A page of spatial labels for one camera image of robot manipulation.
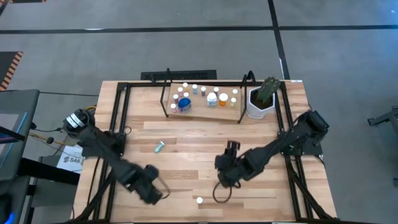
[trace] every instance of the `white hexagonal pot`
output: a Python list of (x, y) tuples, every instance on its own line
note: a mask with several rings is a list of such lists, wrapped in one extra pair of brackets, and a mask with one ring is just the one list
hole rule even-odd
[(254, 119), (262, 119), (268, 112), (272, 111), (275, 108), (275, 93), (272, 94), (272, 106), (266, 108), (266, 109), (259, 109), (256, 105), (251, 103), (251, 95), (252, 93), (254, 93), (255, 90), (257, 90), (258, 88), (260, 88), (261, 86), (254, 88), (252, 90), (249, 91), (248, 94), (248, 108), (247, 108), (247, 112), (250, 118), (254, 118)]

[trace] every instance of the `cactus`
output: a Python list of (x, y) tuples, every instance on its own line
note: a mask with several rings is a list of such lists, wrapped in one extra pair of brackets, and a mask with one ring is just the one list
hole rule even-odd
[(261, 105), (266, 104), (269, 101), (269, 99), (272, 97), (272, 94), (278, 90), (279, 86), (280, 86), (280, 81), (275, 77), (266, 78), (262, 83), (260, 89), (254, 95), (254, 99), (257, 102), (256, 106), (259, 107), (259, 104)]

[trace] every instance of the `wooden tray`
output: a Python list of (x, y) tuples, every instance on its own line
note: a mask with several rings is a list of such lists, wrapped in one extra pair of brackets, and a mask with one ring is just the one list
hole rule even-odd
[[(241, 117), (241, 98), (242, 93), (238, 86), (237, 87), (222, 87), (218, 86), (220, 89), (218, 95), (221, 93), (226, 93), (228, 95), (228, 101), (225, 106), (220, 106), (218, 104), (216, 106), (207, 106), (207, 95), (213, 92), (215, 86), (205, 86), (206, 87), (206, 96), (201, 95), (200, 88), (203, 85), (198, 85), (198, 93), (193, 94), (192, 85), (188, 85), (186, 92), (189, 93), (189, 99), (191, 100), (192, 107), (189, 111), (185, 113), (176, 112), (173, 113), (170, 105), (174, 102), (173, 95), (178, 94), (177, 88), (182, 87), (182, 83), (172, 83), (169, 91), (169, 99), (167, 101), (167, 109), (166, 112), (170, 116), (189, 116), (195, 118), (213, 118), (213, 119), (225, 119), (231, 121), (239, 121)], [(237, 89), (238, 94), (232, 94), (232, 90)], [(231, 107), (231, 98), (236, 98), (236, 103), (233, 107)]]

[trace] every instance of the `white paper sign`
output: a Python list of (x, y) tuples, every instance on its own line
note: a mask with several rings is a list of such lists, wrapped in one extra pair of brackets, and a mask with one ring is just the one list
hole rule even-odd
[(83, 166), (83, 157), (81, 156), (82, 148), (76, 146), (65, 146), (60, 160), (58, 161), (57, 168), (69, 170), (75, 173), (81, 173)]

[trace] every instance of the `white bottle cap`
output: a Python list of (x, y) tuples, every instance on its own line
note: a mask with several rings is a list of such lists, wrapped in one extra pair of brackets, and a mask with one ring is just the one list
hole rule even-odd
[(220, 100), (221, 101), (227, 101), (228, 100), (228, 95), (225, 93), (220, 94)]
[(207, 100), (217, 100), (216, 93), (209, 93)]
[(198, 197), (198, 198), (197, 198), (197, 203), (202, 203), (202, 202), (203, 202), (203, 198)]

